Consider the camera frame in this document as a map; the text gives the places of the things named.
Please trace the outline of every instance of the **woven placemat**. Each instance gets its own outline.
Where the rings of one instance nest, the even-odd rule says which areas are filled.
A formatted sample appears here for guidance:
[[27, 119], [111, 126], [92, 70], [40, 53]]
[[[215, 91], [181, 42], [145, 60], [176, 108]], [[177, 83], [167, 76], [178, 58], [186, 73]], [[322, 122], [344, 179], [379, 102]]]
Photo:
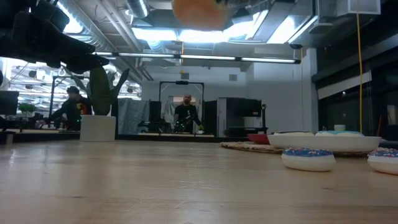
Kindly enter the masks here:
[[220, 146], [227, 149], [235, 149], [247, 152], [273, 153], [281, 154], [284, 149], [278, 149], [274, 146], [255, 144], [253, 142], [221, 142]]
[[[221, 142], [220, 146], [227, 149], [236, 149], [247, 152], [281, 154], [284, 149], [270, 145], [255, 144], [253, 142]], [[333, 152], [337, 157], [367, 157], [370, 152]]]

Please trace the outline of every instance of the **red bowl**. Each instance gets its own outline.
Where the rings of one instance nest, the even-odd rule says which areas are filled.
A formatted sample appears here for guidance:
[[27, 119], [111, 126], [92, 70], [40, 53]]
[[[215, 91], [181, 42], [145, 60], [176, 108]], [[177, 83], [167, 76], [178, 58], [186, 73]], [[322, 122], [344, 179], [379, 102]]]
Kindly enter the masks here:
[[248, 134], [250, 141], [257, 144], [269, 144], [267, 134]]

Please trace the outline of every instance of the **cactus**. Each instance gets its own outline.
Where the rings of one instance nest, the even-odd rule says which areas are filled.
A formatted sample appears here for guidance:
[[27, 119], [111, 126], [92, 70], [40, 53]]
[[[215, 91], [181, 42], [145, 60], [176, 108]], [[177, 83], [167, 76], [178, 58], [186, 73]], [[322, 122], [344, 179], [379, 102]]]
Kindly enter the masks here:
[[88, 98], [91, 100], [95, 115], [106, 116], [111, 110], [111, 105], [118, 100], [120, 89], [129, 76], [129, 69], [125, 70], [120, 76], [119, 83], [111, 88], [110, 83], [114, 74], [106, 74], [103, 67], [95, 68], [90, 71], [90, 81], [87, 86], [81, 80], [73, 75], [67, 68], [64, 68], [66, 73], [71, 76], [76, 85], [84, 90]]

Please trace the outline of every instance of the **computer monitor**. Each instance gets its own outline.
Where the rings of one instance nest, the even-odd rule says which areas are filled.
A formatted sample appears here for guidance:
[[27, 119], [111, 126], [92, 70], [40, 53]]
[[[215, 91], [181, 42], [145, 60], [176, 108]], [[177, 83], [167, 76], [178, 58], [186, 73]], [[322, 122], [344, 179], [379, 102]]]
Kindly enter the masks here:
[[0, 91], [0, 114], [16, 115], [18, 109], [18, 91]]

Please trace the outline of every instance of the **man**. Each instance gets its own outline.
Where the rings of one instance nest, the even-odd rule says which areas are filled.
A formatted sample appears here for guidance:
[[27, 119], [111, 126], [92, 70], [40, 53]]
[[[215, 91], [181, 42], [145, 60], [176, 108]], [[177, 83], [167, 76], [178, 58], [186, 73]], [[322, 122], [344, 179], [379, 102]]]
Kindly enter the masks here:
[[193, 121], [197, 125], [201, 125], [198, 118], [197, 109], [191, 105], [192, 96], [187, 94], [184, 96], [182, 105], [175, 108], [174, 122], [176, 123], [176, 131], [188, 132], [193, 131]]
[[69, 99], [62, 104], [61, 109], [57, 110], [47, 119], [47, 123], [62, 117], [65, 113], [68, 119], [68, 130], [79, 131], [82, 115], [92, 114], [89, 99], [80, 95], [79, 89], [71, 86], [67, 89]]

